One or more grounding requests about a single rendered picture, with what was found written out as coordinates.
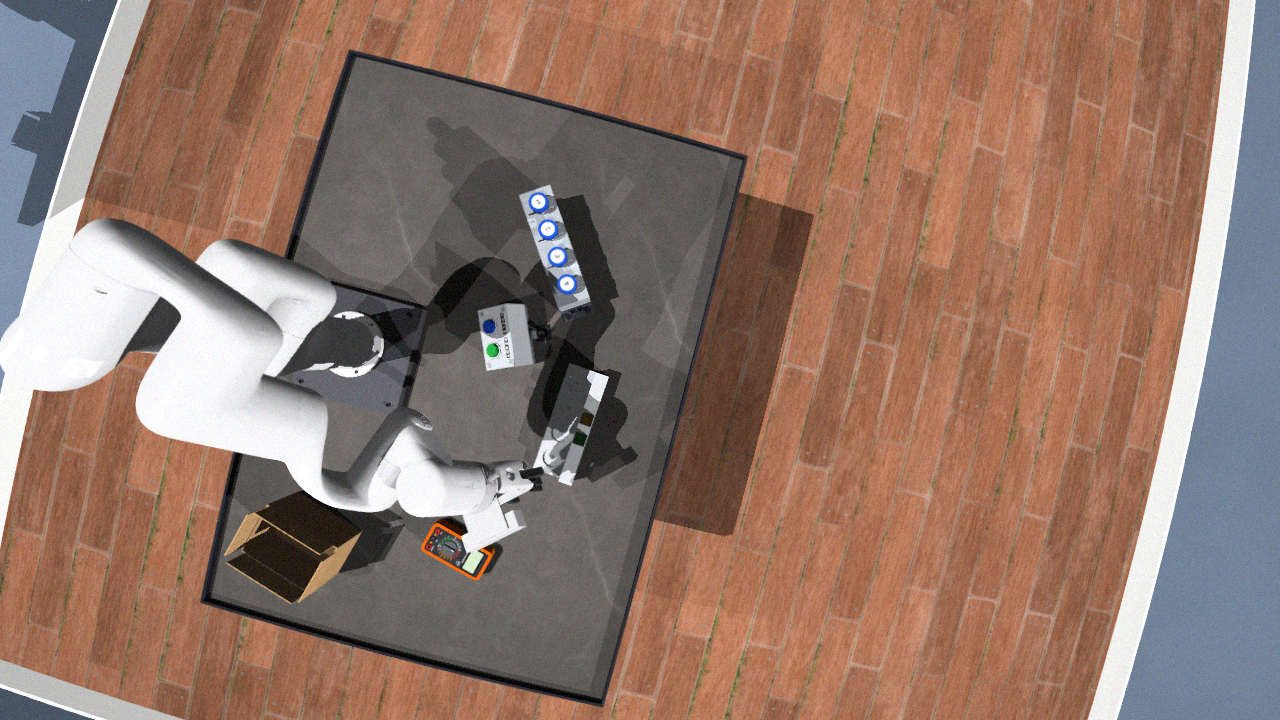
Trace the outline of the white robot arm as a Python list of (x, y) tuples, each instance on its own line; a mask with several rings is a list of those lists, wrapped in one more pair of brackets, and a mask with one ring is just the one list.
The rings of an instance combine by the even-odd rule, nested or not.
[(20, 386), (67, 391), (128, 352), (157, 354), (136, 410), (159, 436), (283, 461), (332, 507), (378, 512), (398, 498), (417, 518), (463, 515), (467, 553), (527, 527), (521, 510), (500, 509), (499, 469), (451, 459), (412, 407), (396, 407), (348, 471), (323, 468), (326, 404), (278, 377), (364, 375), (384, 348), (370, 316), (328, 316), (335, 302), (324, 275), (252, 243), (218, 240), (195, 263), (140, 225), (102, 218), (70, 240), (8, 327), (0, 364)]

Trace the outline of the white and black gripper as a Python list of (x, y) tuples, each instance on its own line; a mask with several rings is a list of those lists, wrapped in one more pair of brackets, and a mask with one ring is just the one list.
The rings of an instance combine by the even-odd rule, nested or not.
[(500, 470), (495, 491), (499, 503), (518, 503), (518, 495), (524, 495), (529, 489), (531, 492), (540, 492), (543, 489), (540, 477), (544, 474), (544, 470), (541, 466), (525, 470), (527, 468), (526, 462), (516, 460), (488, 462), (485, 465), (486, 468), (498, 468)]

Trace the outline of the orange digital multimeter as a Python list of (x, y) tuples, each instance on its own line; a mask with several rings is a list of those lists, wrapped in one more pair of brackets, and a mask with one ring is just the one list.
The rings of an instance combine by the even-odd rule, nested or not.
[(421, 550), (466, 577), (477, 580), (483, 575), (495, 550), (488, 544), (477, 552), (466, 552), (461, 530), (444, 519), (439, 519), (428, 533)]

